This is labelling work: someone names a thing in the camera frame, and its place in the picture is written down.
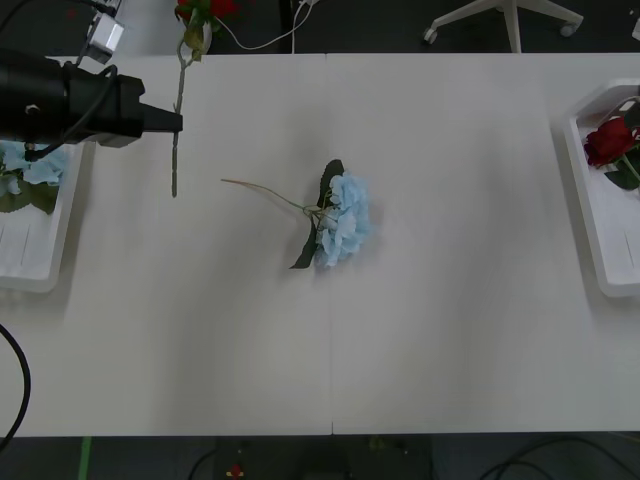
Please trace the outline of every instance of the red rose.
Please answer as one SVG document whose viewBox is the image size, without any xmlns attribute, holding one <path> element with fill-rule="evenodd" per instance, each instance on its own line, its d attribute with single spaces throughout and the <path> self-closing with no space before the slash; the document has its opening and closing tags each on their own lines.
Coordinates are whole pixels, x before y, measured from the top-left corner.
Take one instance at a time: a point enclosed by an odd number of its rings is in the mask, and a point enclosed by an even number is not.
<svg viewBox="0 0 640 480">
<path fill-rule="evenodd" d="M 624 119 L 619 117 L 603 123 L 597 131 L 587 135 L 584 150 L 589 156 L 589 165 L 601 167 L 624 155 L 634 143 L 631 130 L 624 124 Z"/>
<path fill-rule="evenodd" d="M 211 6 L 209 7 L 211 15 L 219 18 L 235 13 L 237 10 L 238 6 L 233 0 L 211 0 Z"/>
</svg>

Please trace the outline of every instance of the tabletop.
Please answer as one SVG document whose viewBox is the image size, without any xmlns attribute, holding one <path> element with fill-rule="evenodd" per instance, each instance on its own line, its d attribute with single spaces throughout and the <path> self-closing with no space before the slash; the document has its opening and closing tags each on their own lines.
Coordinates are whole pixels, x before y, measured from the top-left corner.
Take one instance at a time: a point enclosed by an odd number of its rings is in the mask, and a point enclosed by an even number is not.
<svg viewBox="0 0 640 480">
<path fill-rule="evenodd" d="M 21 435 L 640 428 L 640 302 L 597 288 L 561 115 L 637 55 L 208 57 L 171 138 L 83 164 L 58 287 L 0 292 Z M 171 108 L 172 57 L 117 59 Z M 289 271 L 324 164 L 376 233 Z M 0 429 L 21 377 L 0 348 Z"/>
</svg>

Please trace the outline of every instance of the flower stem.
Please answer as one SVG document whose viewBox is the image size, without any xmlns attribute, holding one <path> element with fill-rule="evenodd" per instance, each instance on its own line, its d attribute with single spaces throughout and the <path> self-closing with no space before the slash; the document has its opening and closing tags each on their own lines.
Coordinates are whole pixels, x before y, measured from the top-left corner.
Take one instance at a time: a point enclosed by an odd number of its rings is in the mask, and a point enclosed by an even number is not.
<svg viewBox="0 0 640 480">
<path fill-rule="evenodd" d="M 193 63 L 193 58 L 189 61 L 185 60 L 182 56 L 182 45 L 184 45 L 184 38 L 180 39 L 178 43 L 178 60 L 180 61 L 180 83 L 178 85 L 178 100 L 175 107 L 175 112 L 179 115 L 182 112 L 182 99 L 184 96 L 184 80 L 187 72 L 187 68 Z M 173 150 L 171 152 L 171 195 L 173 198 L 178 196 L 178 140 L 180 139 L 180 133 L 175 132 L 173 134 Z"/>
<path fill-rule="evenodd" d="M 292 207 L 298 208 L 298 209 L 302 210 L 305 214 L 307 214 L 307 211 L 308 211 L 307 207 L 303 207 L 302 205 L 298 205 L 297 203 L 292 202 L 291 200 L 289 200 L 287 198 L 284 198 L 282 195 L 280 195 L 277 192 L 274 192 L 270 188 L 263 187 L 262 185 L 256 185 L 255 183 L 241 182 L 240 180 L 229 180 L 227 178 L 221 178 L 220 181 L 221 182 L 226 182 L 226 183 L 235 183 L 236 185 L 242 185 L 244 187 L 259 188 L 259 189 L 265 190 L 265 191 L 267 191 L 269 193 L 272 193 L 273 195 L 275 195 L 276 197 L 280 198 L 281 200 L 284 200 L 285 202 L 287 202 Z"/>
<path fill-rule="evenodd" d="M 631 170 L 631 173 L 633 174 L 633 176 L 636 177 L 636 180 L 638 180 L 640 182 L 640 175 L 638 175 L 638 172 L 636 172 L 636 169 L 633 168 L 633 165 L 631 165 L 631 162 L 629 161 L 627 156 L 623 155 L 621 158 L 622 158 L 622 161 L 624 162 L 624 164 L 627 166 L 627 168 L 629 168 L 629 170 Z"/>
</svg>

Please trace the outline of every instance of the artificial flower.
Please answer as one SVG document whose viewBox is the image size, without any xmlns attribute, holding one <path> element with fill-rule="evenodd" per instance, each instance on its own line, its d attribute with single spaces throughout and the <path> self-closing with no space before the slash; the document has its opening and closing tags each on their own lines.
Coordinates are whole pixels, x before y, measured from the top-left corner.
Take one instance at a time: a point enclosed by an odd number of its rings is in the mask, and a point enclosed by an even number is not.
<svg viewBox="0 0 640 480">
<path fill-rule="evenodd" d="M 316 240 L 317 260 L 325 267 L 358 252 L 371 233 L 366 182 L 345 172 L 334 176 L 330 186 L 333 207 L 326 210 Z"/>
<path fill-rule="evenodd" d="M 175 12 L 176 15 L 189 22 L 191 21 L 194 8 L 200 8 L 199 2 L 194 0 L 178 0 L 178 7 Z M 233 0 L 211 0 L 209 3 L 209 13 L 214 17 L 222 18 L 237 11 L 238 6 Z"/>
<path fill-rule="evenodd" d="M 3 163 L 8 172 L 22 172 L 25 182 L 32 185 L 46 183 L 51 186 L 60 185 L 60 178 L 67 164 L 67 156 L 61 149 L 54 150 L 46 157 L 35 162 L 24 159 L 24 145 L 19 142 L 3 142 Z"/>
<path fill-rule="evenodd" d="M 238 11 L 238 6 L 233 0 L 211 0 L 209 12 L 214 17 L 222 18 Z"/>
<path fill-rule="evenodd" d="M 633 133 L 624 124 L 622 117 L 603 123 L 598 130 L 587 136 L 584 146 L 588 163 L 602 167 L 624 155 L 635 143 Z"/>
<path fill-rule="evenodd" d="M 0 197 L 6 193 L 13 195 L 20 194 L 20 187 L 18 187 L 18 177 L 15 175 L 3 175 L 0 177 Z"/>
</svg>

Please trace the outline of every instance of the black electric cord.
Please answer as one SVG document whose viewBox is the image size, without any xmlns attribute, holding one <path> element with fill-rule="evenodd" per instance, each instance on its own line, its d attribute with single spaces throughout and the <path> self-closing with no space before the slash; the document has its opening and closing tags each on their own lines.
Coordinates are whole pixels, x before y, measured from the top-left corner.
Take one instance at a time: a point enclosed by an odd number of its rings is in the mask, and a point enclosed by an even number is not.
<svg viewBox="0 0 640 480">
<path fill-rule="evenodd" d="M 22 348 L 16 341 L 15 338 L 9 333 L 9 331 L 4 328 L 0 324 L 0 335 L 4 337 L 7 343 L 11 346 L 13 351 L 18 357 L 18 362 L 20 363 L 20 369 L 22 370 L 22 380 L 24 382 L 23 393 L 22 393 L 22 403 L 20 404 L 20 410 L 18 411 L 18 416 L 16 417 L 13 425 L 9 429 L 7 436 L 2 439 L 0 442 L 0 455 L 7 448 L 13 437 L 15 436 L 18 428 L 22 424 L 24 420 L 24 416 L 27 414 L 27 407 L 29 406 L 29 399 L 31 398 L 31 371 L 29 370 L 29 363 L 27 362 L 27 357 L 25 356 Z"/>
<path fill-rule="evenodd" d="M 483 477 L 485 475 L 491 475 L 493 472 L 495 472 L 496 470 L 499 470 L 501 468 L 509 468 L 512 465 L 520 465 L 522 467 L 529 467 L 532 470 L 535 470 L 536 472 L 538 472 L 540 475 L 542 475 L 544 478 L 546 478 L 547 480 L 554 480 L 554 478 L 545 470 L 543 470 L 542 468 L 540 468 L 538 465 L 536 465 L 535 463 L 531 463 L 531 462 L 525 462 L 524 460 L 513 460 L 513 461 L 506 461 L 505 463 L 501 463 L 500 465 L 496 465 L 495 467 L 493 467 L 491 470 L 489 470 L 488 472 L 486 472 Z"/>
<path fill-rule="evenodd" d="M 7 14 L 7 16 L 5 17 L 5 19 L 2 21 L 2 23 L 0 23 L 0 34 L 2 34 L 2 31 L 5 29 L 5 27 L 9 24 L 9 22 L 11 21 L 11 19 L 22 9 L 22 7 L 24 7 L 25 5 L 34 2 L 36 0 L 22 0 L 20 1 L 15 7 L 13 7 L 11 9 L 11 11 Z M 67 2 L 71 2 L 71 3 L 78 3 L 81 5 L 87 5 L 89 7 L 93 7 L 96 10 L 98 10 L 100 13 L 106 13 L 107 15 L 110 15 L 112 17 L 115 17 L 116 13 L 117 13 L 117 9 L 114 7 L 107 7 L 106 5 L 93 1 L 93 0 L 66 0 Z"/>
<path fill-rule="evenodd" d="M 196 478 L 196 473 L 198 472 L 198 468 L 200 467 L 200 465 L 206 462 L 209 458 L 214 457 L 216 453 L 218 453 L 218 449 L 214 448 L 210 452 L 207 452 L 203 456 L 201 456 L 198 459 L 198 461 L 193 465 L 191 472 L 189 472 L 189 477 L 187 477 L 188 480 L 193 480 L 194 478 Z"/>
<path fill-rule="evenodd" d="M 615 463 L 621 470 L 624 470 L 625 472 L 627 472 L 629 476 L 633 477 L 635 480 L 640 480 L 640 476 L 638 474 L 636 474 L 633 470 L 631 470 L 627 465 L 625 465 L 619 458 L 617 458 L 607 449 L 598 445 L 595 442 L 592 442 L 591 440 L 587 440 L 585 438 L 576 437 L 576 436 L 560 436 L 560 437 L 555 437 L 551 439 L 541 440 L 533 445 L 525 447 L 522 450 L 515 453 L 514 455 L 512 455 L 511 457 L 509 457 L 509 459 L 506 462 L 498 465 L 497 467 L 493 467 L 487 472 L 485 472 L 480 477 L 480 480 L 485 480 L 489 475 L 491 475 L 495 471 L 498 472 L 495 477 L 495 480 L 500 480 L 504 476 L 505 472 L 509 469 L 509 467 L 514 464 L 514 462 L 520 461 L 522 457 L 524 457 L 525 455 L 528 455 L 531 452 L 534 452 L 536 450 L 539 450 L 541 448 L 544 448 L 556 443 L 581 443 L 583 445 L 587 445 L 595 450 L 598 450 L 600 453 L 605 455 L 607 458 L 609 458 L 609 460 Z"/>
<path fill-rule="evenodd" d="M 79 130 L 84 128 L 87 123 L 91 120 L 91 117 L 98 111 L 98 109 L 102 106 L 104 101 L 107 98 L 107 95 L 111 91 L 113 87 L 116 85 L 116 80 L 118 79 L 118 67 L 115 65 L 109 65 L 107 68 L 100 72 L 100 75 L 105 76 L 109 74 L 109 80 L 103 85 L 102 89 L 99 93 L 97 93 L 96 99 L 91 104 L 91 106 L 87 109 L 87 111 L 80 117 L 80 119 L 73 124 L 66 132 L 62 134 L 60 140 L 56 143 L 52 143 L 48 147 L 43 148 L 42 150 L 27 150 L 25 152 L 25 159 L 28 161 L 35 161 L 40 158 L 44 158 L 49 155 L 54 150 L 57 150 L 62 145 L 67 143 L 67 141 L 73 137 Z"/>
</svg>

